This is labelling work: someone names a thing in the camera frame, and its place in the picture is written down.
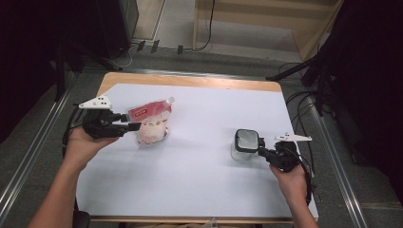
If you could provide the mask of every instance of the table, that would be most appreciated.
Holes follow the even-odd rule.
[[[222,78],[108,73],[98,95],[114,112],[175,97],[170,135],[148,147],[133,132],[104,148],[78,182],[80,210],[91,219],[146,222],[291,222],[268,163],[235,161],[238,128],[259,132],[268,148],[292,132],[279,84]],[[315,202],[310,209],[318,218]]]
[[[193,48],[198,21],[210,20],[212,0],[195,0]],[[330,32],[343,0],[217,0],[213,20],[245,25],[290,29],[302,61],[313,55]]]

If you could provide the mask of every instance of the gray floor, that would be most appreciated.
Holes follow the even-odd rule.
[[[164,27],[159,28],[157,37],[162,39],[161,44],[163,44],[163,40],[169,43],[167,38],[161,36],[161,32],[166,34],[167,29]],[[230,52],[224,52],[223,54],[217,54],[213,51],[185,52],[182,55],[177,55],[175,49],[160,48],[156,53],[150,53],[150,47],[145,47],[143,51],[139,52],[132,49],[132,62],[124,68],[124,71],[132,72],[139,69],[149,69],[197,72],[214,74],[216,77],[222,77],[222,75],[218,74],[223,74],[248,80],[264,80],[264,76],[278,73],[278,68],[284,63],[282,61],[295,61],[294,55],[292,55],[294,57],[287,59],[286,57],[290,55],[284,52],[280,55],[271,52],[271,58],[261,56],[252,58],[250,56],[251,52],[241,51],[240,53],[243,52],[246,53],[246,56],[241,57],[240,54]],[[114,61],[119,65],[126,65],[130,62],[130,58],[125,53]],[[72,104],[93,98],[105,73],[104,68],[86,59],[86,68],[82,74],[78,75],[77,83],[69,93],[65,108],[55,126],[52,127],[44,146],[39,150],[38,159],[34,163],[2,227],[27,226],[60,165],[61,138],[68,116],[72,111]],[[299,78],[299,74],[296,74],[280,82],[285,98],[297,91],[306,89],[301,85]],[[0,144],[2,158],[0,161],[1,189],[5,189],[10,182],[12,175],[29,149],[36,132],[54,105],[53,96],[54,88],[44,95],[31,112],[19,123],[11,136]],[[296,115],[297,102],[290,103],[289,113],[291,118]],[[340,134],[335,120],[329,115],[325,115],[320,119],[326,123],[326,129],[331,136],[348,181],[354,189],[368,227],[403,227],[403,217],[401,216],[403,209],[387,178],[373,167],[360,167],[353,164],[348,145]],[[335,170],[332,167],[328,145],[325,143],[326,141],[317,124],[315,112],[308,112],[302,118],[302,121],[307,128],[308,134],[314,138],[312,143],[316,165],[314,197],[319,212],[318,223],[320,227],[355,227],[340,190],[340,183],[337,181]],[[299,148],[302,154],[308,157],[306,144],[300,143]],[[90,227],[117,227],[117,223],[92,222]],[[291,227],[291,225],[271,224],[265,225],[265,227]]]

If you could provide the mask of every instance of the hand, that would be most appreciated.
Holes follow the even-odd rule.
[[[75,171],[82,171],[86,164],[95,157],[98,151],[114,143],[119,138],[94,140],[82,127],[74,128],[68,138],[66,156],[63,164]]]
[[[279,188],[287,199],[288,204],[303,202],[306,205],[305,198],[307,187],[305,172],[301,165],[297,165],[288,173],[282,172],[272,164],[270,164],[270,169],[278,179]]]

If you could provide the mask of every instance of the white tabletop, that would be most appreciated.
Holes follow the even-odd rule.
[[[281,92],[117,84],[106,94],[115,113],[174,97],[170,133],[139,147],[129,132],[101,150],[80,176],[80,210],[110,219],[291,218],[265,159],[230,154],[237,129],[258,131],[267,148],[293,132]],[[318,218],[314,201],[310,209]]]

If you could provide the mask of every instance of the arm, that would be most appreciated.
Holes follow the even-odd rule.
[[[29,228],[72,227],[78,177],[100,149],[115,141],[117,138],[93,140],[81,127],[71,132],[65,159]]]
[[[305,172],[301,165],[296,166],[288,173],[278,170],[273,165],[270,165],[270,169],[278,178],[279,188],[290,207],[294,226],[296,228],[318,227],[317,222],[306,205]]]

